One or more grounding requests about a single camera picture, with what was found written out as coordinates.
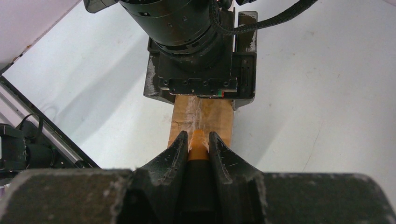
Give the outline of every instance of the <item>orange cylinder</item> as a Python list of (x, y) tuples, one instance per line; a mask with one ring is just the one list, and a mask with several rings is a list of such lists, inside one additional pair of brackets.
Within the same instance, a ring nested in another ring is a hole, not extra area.
[(208, 148), (204, 131), (195, 130), (190, 140), (187, 160), (209, 160)]

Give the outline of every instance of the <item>black mount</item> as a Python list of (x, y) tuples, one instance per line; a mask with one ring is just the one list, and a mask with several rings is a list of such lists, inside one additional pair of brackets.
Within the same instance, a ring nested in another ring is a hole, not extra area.
[[(233, 26), (235, 12), (221, 11), (223, 25)], [(239, 12), (238, 26), (257, 22), (258, 13)], [(255, 98), (257, 31), (221, 36), (224, 47), (217, 62), (206, 70), (188, 71), (166, 56), (152, 39), (143, 95), (173, 104), (176, 95), (231, 99), (234, 110)]]

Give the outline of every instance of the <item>white backdrop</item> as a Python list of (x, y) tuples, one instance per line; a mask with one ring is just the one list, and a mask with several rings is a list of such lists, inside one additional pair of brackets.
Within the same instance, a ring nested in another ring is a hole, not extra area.
[[(295, 0), (238, 10), (269, 18)], [(232, 149), (266, 172), (358, 172), (396, 204), (396, 7), (320, 0), (258, 33), (256, 99), (235, 112)], [(164, 150), (172, 106), (144, 98), (148, 37), (120, 5), (82, 4), (5, 76), (103, 168)]]

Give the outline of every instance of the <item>white wall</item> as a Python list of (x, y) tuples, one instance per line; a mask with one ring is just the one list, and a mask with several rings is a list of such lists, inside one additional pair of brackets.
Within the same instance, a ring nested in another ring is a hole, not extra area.
[(34, 44), (81, 0), (1, 0), (0, 70)]

